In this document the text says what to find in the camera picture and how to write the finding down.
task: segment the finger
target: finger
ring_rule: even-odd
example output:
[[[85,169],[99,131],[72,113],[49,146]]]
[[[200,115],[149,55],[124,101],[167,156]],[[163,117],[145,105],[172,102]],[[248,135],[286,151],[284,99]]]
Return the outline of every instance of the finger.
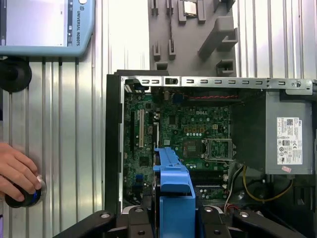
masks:
[[[7,163],[11,167],[18,170],[20,173],[22,173],[34,185],[36,190],[41,189],[41,184],[39,180],[35,177],[35,175],[32,173],[32,171],[28,167],[26,167],[20,161],[15,159],[7,160]]]
[[[10,183],[2,176],[0,176],[0,191],[9,195],[16,201],[24,201],[24,196],[22,195],[22,193],[15,186],[13,186],[12,183]]]
[[[20,173],[18,170],[12,168],[8,164],[0,164],[0,174],[19,185],[29,194],[35,193],[34,185],[24,176],[24,174]]]
[[[23,155],[20,151],[17,150],[13,151],[13,155],[18,161],[25,164],[32,171],[32,173],[35,174],[35,176],[38,175],[38,168],[30,158]]]

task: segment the power supply label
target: power supply label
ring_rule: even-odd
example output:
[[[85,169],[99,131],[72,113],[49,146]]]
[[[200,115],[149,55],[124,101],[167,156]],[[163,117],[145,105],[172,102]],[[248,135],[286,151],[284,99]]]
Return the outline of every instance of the power supply label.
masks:
[[[302,121],[299,118],[277,118],[277,164],[303,164]]]

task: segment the blue plastic drive bracket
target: blue plastic drive bracket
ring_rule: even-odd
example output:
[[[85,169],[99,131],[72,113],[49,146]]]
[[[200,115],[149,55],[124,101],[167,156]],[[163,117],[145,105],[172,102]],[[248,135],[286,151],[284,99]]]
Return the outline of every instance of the blue plastic drive bracket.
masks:
[[[159,232],[161,238],[195,237],[195,192],[187,168],[170,147],[155,149],[160,165]]]

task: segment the red wire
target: red wire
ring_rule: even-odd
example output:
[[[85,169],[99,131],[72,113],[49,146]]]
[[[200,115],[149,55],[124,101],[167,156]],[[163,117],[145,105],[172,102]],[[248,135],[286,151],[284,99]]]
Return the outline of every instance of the red wire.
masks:
[[[232,205],[232,204],[230,204],[229,206],[227,206],[227,210],[228,210],[229,207],[233,207],[233,208],[235,208],[235,209],[237,209],[237,210],[240,210],[240,208],[238,208],[237,206]]]
[[[203,96],[203,97],[189,97],[184,95],[184,97],[192,98],[192,99],[210,99],[210,98],[220,98],[220,99],[229,99],[229,98],[238,98],[237,95],[230,95],[230,96]]]

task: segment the metal chassis frame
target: metal chassis frame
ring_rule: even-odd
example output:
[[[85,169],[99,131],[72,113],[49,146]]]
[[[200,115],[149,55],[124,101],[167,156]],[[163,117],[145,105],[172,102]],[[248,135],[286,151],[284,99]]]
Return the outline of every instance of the metal chassis frame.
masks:
[[[166,79],[177,79],[177,83],[168,84]],[[188,76],[122,76],[120,85],[121,123],[119,153],[119,202],[122,211],[123,201],[123,157],[124,157],[124,91],[126,80],[137,79],[142,86],[149,87],[205,87],[205,88],[242,88],[262,90],[286,90],[290,95],[312,95],[315,79],[285,78],[231,78],[231,77],[188,77]]]

